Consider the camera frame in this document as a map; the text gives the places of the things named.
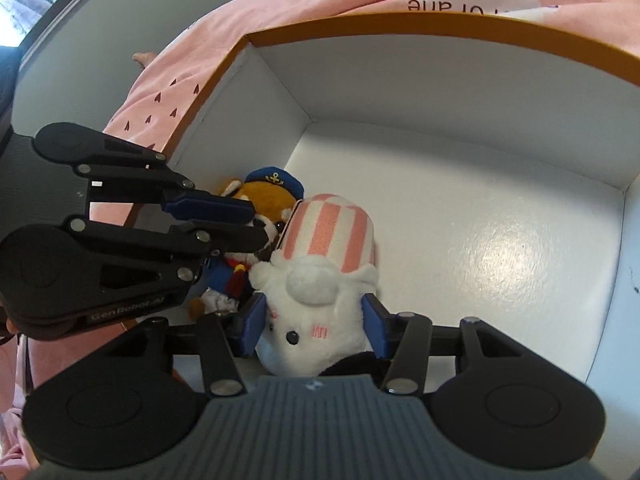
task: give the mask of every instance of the blue beret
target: blue beret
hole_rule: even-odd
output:
[[[269,166],[261,170],[255,170],[246,176],[245,182],[271,182],[276,186],[282,186],[289,191],[293,198],[302,200],[305,195],[305,188],[300,182],[293,178],[289,173],[280,168]]]

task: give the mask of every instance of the blue gripper pad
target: blue gripper pad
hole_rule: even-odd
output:
[[[45,462],[28,477],[149,479],[605,480],[587,460],[544,471],[482,462],[446,440],[419,399],[384,394],[369,376],[262,377],[250,394],[210,400],[191,433],[148,462],[111,471]]]
[[[244,323],[242,337],[240,339],[240,352],[242,357],[251,357],[254,354],[258,339],[264,331],[267,319],[267,297],[256,292],[248,303],[239,312],[239,316]]]
[[[362,317],[364,333],[371,343],[373,353],[378,359],[391,359],[391,349],[386,338],[385,318],[388,311],[382,307],[373,294],[364,295],[360,304],[362,306]]]
[[[216,196],[206,191],[185,191],[162,206],[176,220],[201,220],[225,224],[247,224],[255,215],[248,200]]]

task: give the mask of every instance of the pink and white striped hat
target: pink and white striped hat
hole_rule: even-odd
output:
[[[319,254],[340,272],[374,263],[373,223],[363,208],[333,194],[303,200],[280,243],[286,260]]]

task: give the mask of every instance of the stuffed animal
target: stuffed animal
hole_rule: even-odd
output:
[[[212,258],[209,263],[209,288],[201,298],[191,302],[191,319],[210,312],[235,311],[244,298],[251,296],[253,289],[247,272],[252,265],[269,259],[296,202],[304,195],[304,188],[286,171],[269,167],[253,171],[244,181],[239,178],[228,179],[217,194],[250,200],[255,209],[252,224],[264,228],[269,243],[257,253],[226,253]]]
[[[360,299],[375,292],[373,225],[342,197],[302,201],[269,262],[249,272],[265,294],[267,321],[256,347],[273,374],[316,376],[370,349]]]

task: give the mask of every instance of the plush toy's eye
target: plush toy's eye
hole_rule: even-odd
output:
[[[289,343],[290,345],[297,345],[298,341],[300,341],[298,332],[294,332],[293,330],[287,332],[287,335],[285,337],[287,338],[287,343]]]

